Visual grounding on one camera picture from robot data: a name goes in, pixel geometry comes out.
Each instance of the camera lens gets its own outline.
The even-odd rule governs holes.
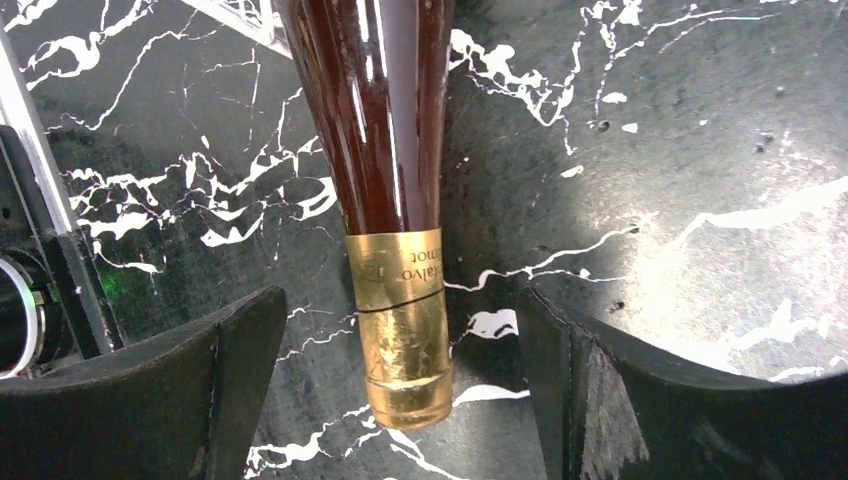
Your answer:
[[[40,350],[41,325],[27,279],[0,256],[0,379],[27,368]]]

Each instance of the brown liquid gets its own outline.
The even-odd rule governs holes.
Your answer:
[[[439,222],[452,0],[292,0],[292,56],[348,235]]]

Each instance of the gold foil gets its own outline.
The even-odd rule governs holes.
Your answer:
[[[443,420],[453,370],[442,230],[349,235],[347,251],[374,418],[397,430]]]

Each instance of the bottle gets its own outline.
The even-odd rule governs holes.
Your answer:
[[[285,29],[342,210],[374,418],[453,401],[439,170],[452,0],[290,0]]]

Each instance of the black marble surface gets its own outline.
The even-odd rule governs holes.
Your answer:
[[[512,310],[528,281],[723,370],[848,366],[844,0],[458,0],[456,408],[409,434],[366,405],[292,62],[177,1],[0,5],[127,337],[269,283],[296,307],[245,478],[543,478]]]

